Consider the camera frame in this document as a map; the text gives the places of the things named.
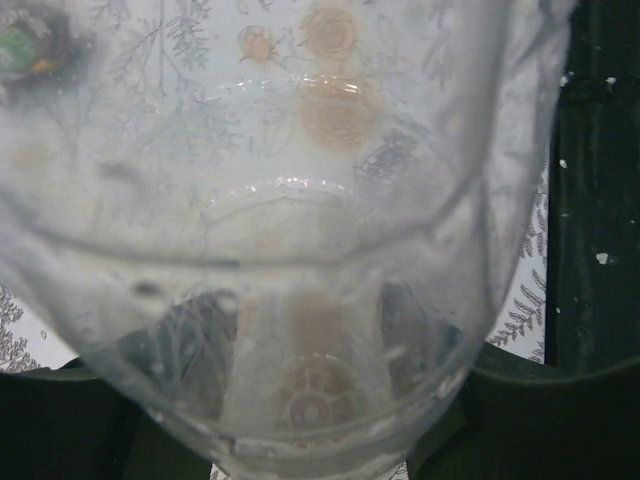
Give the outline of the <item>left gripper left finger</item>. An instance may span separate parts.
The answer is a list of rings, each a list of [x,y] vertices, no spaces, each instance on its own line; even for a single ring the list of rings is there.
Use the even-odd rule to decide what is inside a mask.
[[[78,360],[1,376],[4,479],[207,479],[211,469]]]

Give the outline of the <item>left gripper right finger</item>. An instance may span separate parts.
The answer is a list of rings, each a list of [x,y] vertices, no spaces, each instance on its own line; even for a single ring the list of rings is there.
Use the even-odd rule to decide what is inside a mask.
[[[412,479],[636,479],[639,360],[587,374],[484,345]]]

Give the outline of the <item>clear bottle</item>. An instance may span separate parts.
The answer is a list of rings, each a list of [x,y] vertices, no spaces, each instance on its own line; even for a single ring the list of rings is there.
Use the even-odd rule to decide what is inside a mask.
[[[508,294],[571,1],[54,1],[1,101],[1,277],[237,479],[374,479]]]

